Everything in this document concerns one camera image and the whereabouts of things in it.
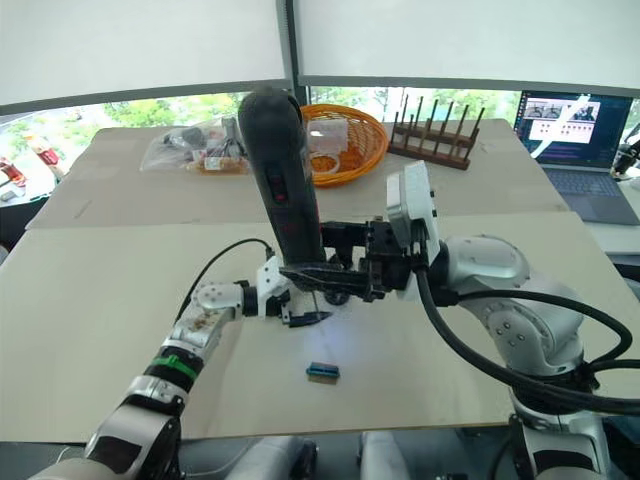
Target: green band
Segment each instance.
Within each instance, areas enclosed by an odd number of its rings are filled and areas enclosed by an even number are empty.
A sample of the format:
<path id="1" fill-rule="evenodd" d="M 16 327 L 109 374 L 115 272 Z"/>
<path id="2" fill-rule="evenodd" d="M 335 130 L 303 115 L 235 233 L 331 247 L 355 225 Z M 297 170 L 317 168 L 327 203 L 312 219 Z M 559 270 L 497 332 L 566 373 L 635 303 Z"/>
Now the green band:
<path id="1" fill-rule="evenodd" d="M 180 357 L 177 355 L 169 355 L 168 357 L 156 357 L 151 361 L 151 365 L 162 365 L 164 367 L 173 368 L 179 372 L 184 373 L 191 380 L 195 381 L 198 378 L 198 374 L 189 368 L 187 365 L 180 361 Z"/>

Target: laptop screen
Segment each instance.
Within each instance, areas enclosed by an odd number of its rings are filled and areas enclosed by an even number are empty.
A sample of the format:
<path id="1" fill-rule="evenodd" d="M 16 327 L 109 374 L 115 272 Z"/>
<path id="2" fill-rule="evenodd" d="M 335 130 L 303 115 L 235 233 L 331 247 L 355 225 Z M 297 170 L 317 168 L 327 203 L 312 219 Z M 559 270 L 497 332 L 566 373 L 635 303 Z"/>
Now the laptop screen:
<path id="1" fill-rule="evenodd" d="M 524 91 L 514 130 L 543 165 L 609 168 L 631 98 Z"/>

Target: orange basket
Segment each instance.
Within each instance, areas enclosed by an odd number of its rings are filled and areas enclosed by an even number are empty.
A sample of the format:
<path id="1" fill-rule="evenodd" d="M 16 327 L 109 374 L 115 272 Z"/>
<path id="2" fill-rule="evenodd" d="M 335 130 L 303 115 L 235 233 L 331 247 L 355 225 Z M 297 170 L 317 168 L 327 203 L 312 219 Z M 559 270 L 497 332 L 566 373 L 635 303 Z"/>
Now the orange basket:
<path id="1" fill-rule="evenodd" d="M 330 170 L 335 161 L 329 157 L 312 158 L 313 184 L 328 188 L 344 185 L 373 170 L 387 149 L 387 132 L 380 122 L 355 108 L 340 105 L 317 104 L 301 107 L 305 123 L 309 120 L 335 120 L 346 118 L 348 147 L 340 154 L 340 168 L 335 173 L 317 173 Z"/>

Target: table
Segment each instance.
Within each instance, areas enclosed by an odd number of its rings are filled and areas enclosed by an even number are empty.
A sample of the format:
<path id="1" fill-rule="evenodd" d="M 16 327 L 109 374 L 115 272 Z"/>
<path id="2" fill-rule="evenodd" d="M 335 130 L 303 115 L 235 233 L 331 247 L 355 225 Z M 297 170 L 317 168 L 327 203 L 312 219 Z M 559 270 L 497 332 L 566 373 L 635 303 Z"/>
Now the table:
<path id="1" fill-rule="evenodd" d="M 640 337 L 638 301 L 573 213 L 438 220 L 443 236 L 513 242 L 535 268 Z M 0 440 L 86 440 L 154 356 L 202 264 L 246 236 L 273 241 L 270 226 L 255 223 L 28 231 L 0 269 Z M 263 250 L 240 248 L 209 278 L 253 278 Z M 459 307 L 443 314 L 464 341 L 498 359 L 477 320 Z M 581 334 L 588 359 L 614 342 L 595 322 Z M 639 354 L 640 344 L 628 353 Z M 339 365 L 338 384 L 308 382 L 311 361 Z M 608 373 L 601 393 L 639 397 L 628 375 Z M 234 323 L 192 393 L 186 438 L 491 425 L 511 411 L 505 387 L 456 357 L 419 305 L 393 295 L 353 300 L 309 328 Z"/>
<path id="2" fill-rule="evenodd" d="M 631 176 L 640 177 L 640 168 L 630 168 Z M 640 190 L 631 187 L 630 182 L 620 182 L 620 190 L 640 218 Z M 600 248 L 612 255 L 640 255 L 640 225 L 611 225 L 606 223 L 586 223 Z"/>
<path id="3" fill-rule="evenodd" d="M 464 129 L 470 130 L 472 123 L 465 122 Z M 264 221 L 262 202 L 250 175 L 140 172 L 149 142 L 166 131 L 115 128 L 98 132 L 29 228 Z M 429 165 L 440 214 L 567 210 L 505 120 L 481 122 L 470 158 L 467 171 Z M 384 214 L 387 175 L 412 161 L 387 155 L 375 171 L 355 183 L 319 189 L 322 219 L 360 220 Z"/>

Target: small blue object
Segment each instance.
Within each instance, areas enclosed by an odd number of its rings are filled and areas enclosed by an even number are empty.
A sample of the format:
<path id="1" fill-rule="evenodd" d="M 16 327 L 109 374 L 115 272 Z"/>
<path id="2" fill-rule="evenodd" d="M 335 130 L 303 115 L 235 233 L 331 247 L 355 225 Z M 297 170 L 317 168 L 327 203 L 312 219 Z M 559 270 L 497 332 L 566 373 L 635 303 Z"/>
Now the small blue object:
<path id="1" fill-rule="evenodd" d="M 340 369 L 337 365 L 330 365 L 328 363 L 311 362 L 311 365 L 307 367 L 307 375 L 328 377 L 328 378 L 340 378 Z"/>

